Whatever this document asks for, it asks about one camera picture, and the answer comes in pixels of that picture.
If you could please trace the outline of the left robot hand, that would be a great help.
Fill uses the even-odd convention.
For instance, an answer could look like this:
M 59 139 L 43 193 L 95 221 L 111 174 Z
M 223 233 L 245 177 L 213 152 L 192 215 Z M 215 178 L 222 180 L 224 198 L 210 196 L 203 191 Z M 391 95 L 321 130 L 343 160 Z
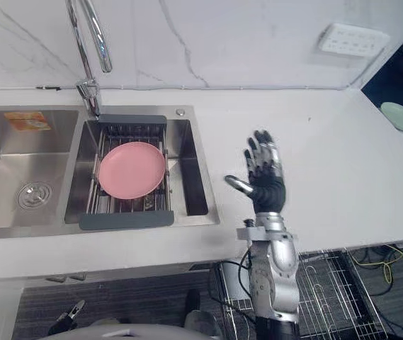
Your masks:
M 77 327 L 76 317 L 85 305 L 85 300 L 78 301 L 71 309 L 63 312 L 57 321 L 49 328 L 47 335 L 52 336 L 62 332 L 67 332 Z

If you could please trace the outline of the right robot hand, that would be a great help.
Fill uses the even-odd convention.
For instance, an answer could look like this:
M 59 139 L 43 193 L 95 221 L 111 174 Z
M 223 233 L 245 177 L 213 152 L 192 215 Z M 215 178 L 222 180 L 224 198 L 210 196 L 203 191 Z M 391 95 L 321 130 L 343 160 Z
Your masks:
M 280 213 L 285 205 L 286 189 L 278 148 L 266 130 L 256 130 L 244 150 L 248 181 L 226 175 L 225 182 L 249 197 L 254 212 Z

